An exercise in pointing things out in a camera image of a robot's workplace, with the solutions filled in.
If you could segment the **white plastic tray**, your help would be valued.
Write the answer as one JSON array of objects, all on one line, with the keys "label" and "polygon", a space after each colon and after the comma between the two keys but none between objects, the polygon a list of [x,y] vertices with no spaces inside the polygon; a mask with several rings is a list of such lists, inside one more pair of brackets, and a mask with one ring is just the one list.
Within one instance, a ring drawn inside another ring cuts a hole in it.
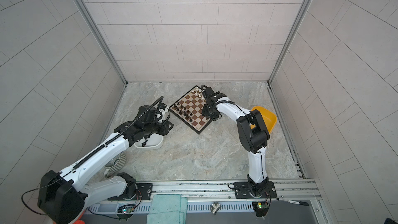
[{"label": "white plastic tray", "polygon": [[[164,121],[170,121],[170,112],[167,108],[158,110],[152,123],[162,123]],[[158,134],[144,135],[142,139],[134,144],[134,147],[143,150],[159,149],[163,145],[163,140],[164,136]]]}]

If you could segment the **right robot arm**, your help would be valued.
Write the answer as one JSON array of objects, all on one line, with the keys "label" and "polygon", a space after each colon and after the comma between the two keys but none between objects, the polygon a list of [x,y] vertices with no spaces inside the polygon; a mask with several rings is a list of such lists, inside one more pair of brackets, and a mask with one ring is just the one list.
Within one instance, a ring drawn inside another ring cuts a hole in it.
[{"label": "right robot arm", "polygon": [[270,139],[271,129],[266,126],[259,110],[247,110],[231,101],[225,94],[214,92],[211,87],[201,85],[205,100],[202,115],[213,121],[224,114],[236,122],[238,137],[243,148],[248,152],[249,173],[248,188],[252,197],[269,199],[277,198],[272,181],[266,172],[266,147]]}]

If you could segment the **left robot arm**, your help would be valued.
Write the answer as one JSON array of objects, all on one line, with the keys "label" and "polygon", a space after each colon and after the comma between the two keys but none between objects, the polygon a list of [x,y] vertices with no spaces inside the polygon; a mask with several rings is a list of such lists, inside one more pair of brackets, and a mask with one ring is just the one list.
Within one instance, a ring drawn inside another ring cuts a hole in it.
[{"label": "left robot arm", "polygon": [[99,183],[89,180],[114,157],[143,138],[165,136],[173,124],[159,97],[139,108],[137,117],[118,126],[100,145],[60,172],[50,170],[40,181],[37,206],[56,224],[72,224],[93,204],[109,198],[140,199],[136,180],[127,173]]}]

